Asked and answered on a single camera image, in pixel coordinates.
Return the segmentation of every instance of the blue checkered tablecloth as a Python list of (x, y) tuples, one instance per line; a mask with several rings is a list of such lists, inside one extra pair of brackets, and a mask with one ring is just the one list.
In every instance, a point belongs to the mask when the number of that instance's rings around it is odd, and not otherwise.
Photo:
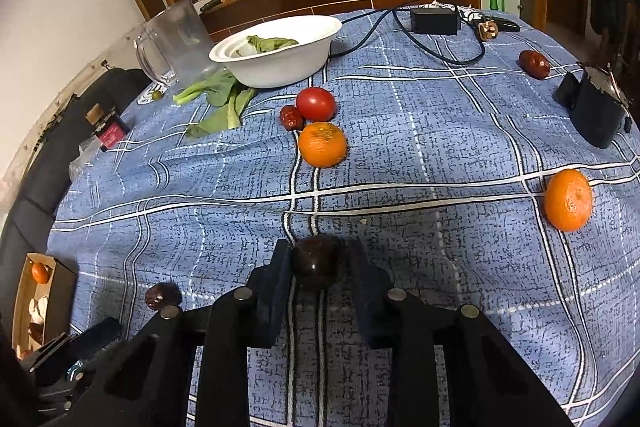
[[(376, 18), (344, 25), (332, 51)], [(133, 103), (132, 132), (73, 183), (50, 235), (49, 253), (79, 266), (72, 328), (113, 316), (131, 337), (152, 315), (144, 293), (156, 282), (175, 280), (183, 307), (200, 307), (267, 263), (277, 239), (357, 237), (395, 286), (434, 305), (480, 306), (574, 423), (597, 425), (639, 360), (640, 135), (588, 145), (552, 100), (565, 72), (579, 71), (574, 57), (518, 22), (519, 34), (501, 33), (460, 68), (420, 51), (388, 17), (358, 51), (260, 92), (241, 128), (203, 139), (184, 130), (207, 114), (204, 97)], [(418, 38), (458, 59), (478, 52), (466, 26)], [(518, 67), (526, 49), (550, 58), (548, 79)], [(339, 103), (334, 123), (350, 150), (335, 168), (305, 164), (297, 133), (278, 123), (306, 86)], [(545, 182), (567, 167), (594, 194), (573, 233), (550, 226), (542, 205)], [(249, 350), (252, 422), (382, 426), (389, 362), (359, 338), (344, 278), (319, 296), (293, 287), (276, 346)], [(198, 361), (189, 421), (197, 375)]]

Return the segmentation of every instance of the black cable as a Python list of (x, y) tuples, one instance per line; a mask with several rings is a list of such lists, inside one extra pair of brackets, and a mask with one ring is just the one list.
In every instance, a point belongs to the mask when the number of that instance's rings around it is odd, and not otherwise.
[(373, 10), (370, 12), (366, 12), (360, 15), (356, 15), (355, 17), (350, 17), (346, 20), (342, 21), (342, 24), (346, 24), (347, 22), (351, 22), (354, 21), (356, 19), (360, 19), (362, 17), (367, 17), (369, 15), (372, 15), (374, 13), (379, 13), (379, 12), (384, 12), (379, 18), (378, 20), (373, 24), (373, 26), (371, 27), (371, 29), (367, 32), (367, 34), (364, 36), (364, 38), (358, 42), (358, 44), (356, 44), (353, 48), (350, 48), (348, 50), (344, 50), (343, 52), (338, 52), (335, 54), (330, 54), (329, 58), (338, 58), (338, 57), (344, 57), (344, 55), (348, 55), (350, 53), (353, 53), (354, 51), (356, 51), (357, 49), (361, 48), (370, 38), (370, 36), (373, 34), (373, 32), (376, 30), (376, 28), (378, 27), (378, 25), (383, 21), (383, 19), (389, 15), (390, 13), (393, 14), (394, 19), (396, 20), (396, 23), (398, 24), (398, 26), (400, 26), (401, 31), (407, 36), (409, 37), (409, 39), (416, 45), (418, 46), (420, 49), (422, 49), (423, 51), (425, 51), (426, 53), (432, 55), (433, 57), (439, 58), (440, 60), (442, 60), (443, 62), (446, 62), (447, 64), (452, 64), (454, 66), (469, 66), (472, 64), (475, 64), (476, 62), (478, 62), (482, 57), (484, 57), (484, 54), (486, 53), (486, 48), (484, 47), (484, 43), (480, 40), (480, 37), (478, 36), (478, 33), (475, 31), (475, 29), (473, 28), (473, 26), (467, 21), (464, 20), (465, 24), (467, 24), (474, 32), (474, 35), (476, 36), (476, 39), (478, 40), (478, 43), (480, 44), (480, 53), (474, 57), (474, 58), (470, 58), (468, 60), (455, 60), (454, 58), (449, 58), (449, 57), (445, 57), (443, 55), (440, 55), (439, 53), (436, 53), (435, 51), (429, 49), (427, 46), (425, 46), (424, 44), (422, 44), (418, 39), (416, 39), (413, 35), (411, 35), (411, 33), (409, 31), (407, 31), (407, 29), (402, 25), (402, 23), (400, 22), (400, 19), (398, 18), (398, 14), (396, 13), (398, 9), (400, 9), (403, 6), (407, 6), (408, 4), (413, 4), (415, 3), (416, 0), (411, 0), (411, 1), (407, 1), (404, 2), (402, 4), (399, 4), (398, 6), (394, 7), (394, 8), (390, 8), (388, 10)]
[[(402, 30), (402, 32), (407, 37), (409, 37), (411, 42), (413, 42), (416, 46), (418, 46), (423, 51), (427, 52), (430, 55), (433, 55), (433, 57), (439, 58), (440, 60), (446, 62), (447, 64), (453, 64), (454, 66), (470, 66), (471, 64), (475, 64), (476, 62), (478, 62), (482, 57), (484, 57), (484, 54), (486, 53), (486, 48), (484, 47), (484, 42), (482, 42), (478, 38), (478, 34), (474, 31), (474, 35), (476, 36), (476, 39), (478, 40), (478, 43), (480, 44), (480, 53), (478, 55), (476, 55), (476, 57), (469, 58), (467, 60), (456, 60), (455, 58), (449, 58), (449, 57), (445, 57), (443, 55), (440, 55), (439, 53), (436, 53), (435, 51), (430, 50), (427, 46), (422, 44), (418, 39), (416, 39), (413, 35), (411, 35), (411, 32), (407, 31), (407, 29), (400, 22), (400, 19), (398, 19), (398, 15), (396, 14), (395, 10), (393, 11), (393, 15), (394, 15), (394, 19), (396, 20), (396, 23), (398, 23), (398, 26), (400, 26), (400, 29)], [(466, 20), (465, 20), (465, 24), (467, 24), (472, 30), (474, 29), (473, 26), (469, 22), (467, 22)]]

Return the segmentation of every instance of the green leafy vegetable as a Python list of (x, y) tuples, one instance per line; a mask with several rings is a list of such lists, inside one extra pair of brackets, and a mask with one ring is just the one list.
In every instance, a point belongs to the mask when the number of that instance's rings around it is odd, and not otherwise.
[(256, 90), (253, 87), (245, 89), (236, 97), (236, 114), (242, 114), (246, 105), (255, 96)]
[(174, 102), (184, 105), (199, 97), (203, 92), (207, 93), (207, 102), (214, 107), (221, 107), (229, 98), (231, 88), (238, 80), (231, 71), (223, 68), (208, 76), (201, 82), (191, 84), (178, 94), (174, 94)]
[(187, 127), (186, 134), (191, 138), (200, 138), (207, 134), (215, 134), (226, 129), (240, 127), (240, 115), (249, 101), (255, 96), (256, 90), (252, 87), (242, 89), (239, 82), (231, 89), (229, 100), (222, 107), (217, 108), (200, 123)]
[(174, 95), (174, 102), (183, 105), (196, 99), (203, 92), (207, 94), (207, 103), (217, 109), (200, 123), (187, 127), (186, 134), (191, 138), (240, 127), (240, 115), (255, 96), (256, 89), (244, 87), (234, 74), (225, 68)]
[(293, 39), (283, 39), (279, 37), (262, 39), (258, 35), (249, 35), (246, 40), (258, 53), (272, 52), (279, 50), (280, 48), (286, 48), (287, 46), (298, 44), (298, 41)]

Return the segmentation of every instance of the small orange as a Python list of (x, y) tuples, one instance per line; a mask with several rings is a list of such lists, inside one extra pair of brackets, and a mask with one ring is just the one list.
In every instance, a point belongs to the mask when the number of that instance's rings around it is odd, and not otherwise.
[(49, 280), (49, 270), (43, 263), (33, 263), (31, 266), (31, 276), (38, 284), (46, 284)]
[(339, 127), (326, 122), (314, 122), (300, 133), (298, 149), (309, 165), (333, 167), (347, 156), (347, 140)]
[(592, 208), (591, 187), (580, 171), (565, 169), (551, 178), (545, 192), (545, 213), (556, 229), (578, 230), (591, 216)]

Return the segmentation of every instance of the glass pitcher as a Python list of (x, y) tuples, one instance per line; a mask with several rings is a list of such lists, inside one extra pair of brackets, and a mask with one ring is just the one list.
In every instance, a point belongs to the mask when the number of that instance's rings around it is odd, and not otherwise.
[[(153, 42), (169, 70), (154, 71), (144, 49), (147, 40)], [(140, 68), (164, 87), (176, 81), (190, 86), (220, 68), (209, 58), (213, 43), (191, 0), (181, 0), (146, 22), (134, 46)]]

